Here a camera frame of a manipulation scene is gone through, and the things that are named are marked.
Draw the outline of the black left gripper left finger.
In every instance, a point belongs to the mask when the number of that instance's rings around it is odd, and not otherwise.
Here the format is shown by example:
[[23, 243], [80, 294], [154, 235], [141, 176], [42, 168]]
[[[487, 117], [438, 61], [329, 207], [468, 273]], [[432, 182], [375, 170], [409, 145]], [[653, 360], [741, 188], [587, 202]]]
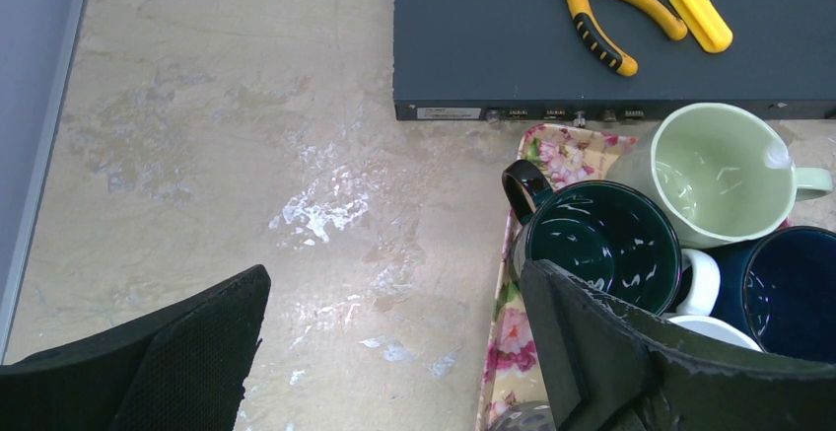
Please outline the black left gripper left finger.
[[271, 287], [255, 265], [1, 368], [4, 430], [231, 430]]

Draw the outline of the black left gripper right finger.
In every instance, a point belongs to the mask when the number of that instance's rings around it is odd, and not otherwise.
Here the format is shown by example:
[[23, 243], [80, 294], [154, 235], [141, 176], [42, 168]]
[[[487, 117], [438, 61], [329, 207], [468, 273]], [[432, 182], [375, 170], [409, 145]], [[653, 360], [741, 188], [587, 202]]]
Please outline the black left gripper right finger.
[[697, 334], [527, 261], [522, 298], [561, 430], [831, 430], [835, 368]]

